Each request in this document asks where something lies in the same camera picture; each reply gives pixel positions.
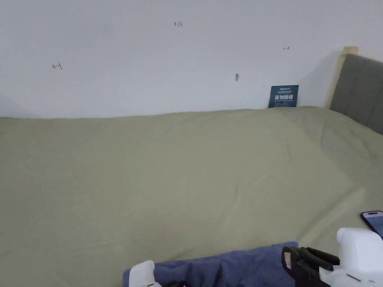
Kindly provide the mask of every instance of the blue fabric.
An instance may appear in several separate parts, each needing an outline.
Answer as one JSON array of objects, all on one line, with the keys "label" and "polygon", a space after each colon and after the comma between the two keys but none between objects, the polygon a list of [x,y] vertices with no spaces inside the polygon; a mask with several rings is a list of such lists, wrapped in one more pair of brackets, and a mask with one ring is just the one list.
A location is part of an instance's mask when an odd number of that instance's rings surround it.
[{"label": "blue fabric", "polygon": [[[186,281],[191,287],[294,287],[294,280],[281,263],[284,246],[298,244],[287,242],[200,259],[156,263],[154,278],[161,285]],[[129,286],[129,272],[124,272],[124,287]]]}]

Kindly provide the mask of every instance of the wooden bed post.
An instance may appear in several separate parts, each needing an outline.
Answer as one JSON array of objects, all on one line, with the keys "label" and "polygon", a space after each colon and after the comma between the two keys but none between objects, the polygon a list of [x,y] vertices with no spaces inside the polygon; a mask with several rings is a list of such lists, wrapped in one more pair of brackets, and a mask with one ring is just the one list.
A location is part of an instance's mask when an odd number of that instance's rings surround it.
[{"label": "wooden bed post", "polygon": [[338,60],[336,62],[334,75],[333,75],[332,80],[331,80],[329,93],[327,95],[327,99],[326,99],[326,103],[325,103],[325,108],[328,108],[328,109],[330,108],[332,96],[334,95],[334,91],[335,91],[335,86],[339,80],[340,71],[342,70],[344,60],[346,59],[346,55],[347,54],[357,55],[358,51],[359,51],[358,47],[354,47],[354,46],[343,47],[343,51],[340,54],[340,56],[338,57]]}]

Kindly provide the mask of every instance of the sign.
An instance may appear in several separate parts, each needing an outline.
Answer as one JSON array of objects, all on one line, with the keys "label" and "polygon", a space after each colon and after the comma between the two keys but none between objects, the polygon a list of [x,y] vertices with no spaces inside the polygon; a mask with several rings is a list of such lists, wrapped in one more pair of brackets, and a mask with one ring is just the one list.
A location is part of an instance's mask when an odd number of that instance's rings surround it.
[{"label": "sign", "polygon": [[298,88],[299,85],[272,86],[268,107],[296,107]]}]

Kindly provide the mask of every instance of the mattress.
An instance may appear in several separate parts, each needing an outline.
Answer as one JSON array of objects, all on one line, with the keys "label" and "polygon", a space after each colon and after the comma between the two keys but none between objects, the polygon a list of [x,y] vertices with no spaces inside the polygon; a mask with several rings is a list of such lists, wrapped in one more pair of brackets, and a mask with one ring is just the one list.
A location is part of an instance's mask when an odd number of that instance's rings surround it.
[{"label": "mattress", "polygon": [[0,119],[0,285],[121,286],[151,259],[297,241],[382,208],[383,136],[321,108]]}]

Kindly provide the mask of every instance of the gray upholstered headboard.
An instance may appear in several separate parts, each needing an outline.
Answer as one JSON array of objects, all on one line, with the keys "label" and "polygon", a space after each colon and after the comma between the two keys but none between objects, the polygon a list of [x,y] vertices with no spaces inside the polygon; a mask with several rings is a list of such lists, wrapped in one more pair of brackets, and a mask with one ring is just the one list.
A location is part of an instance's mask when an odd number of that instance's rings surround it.
[{"label": "gray upholstered headboard", "polygon": [[355,54],[343,57],[330,109],[383,134],[383,63]]}]

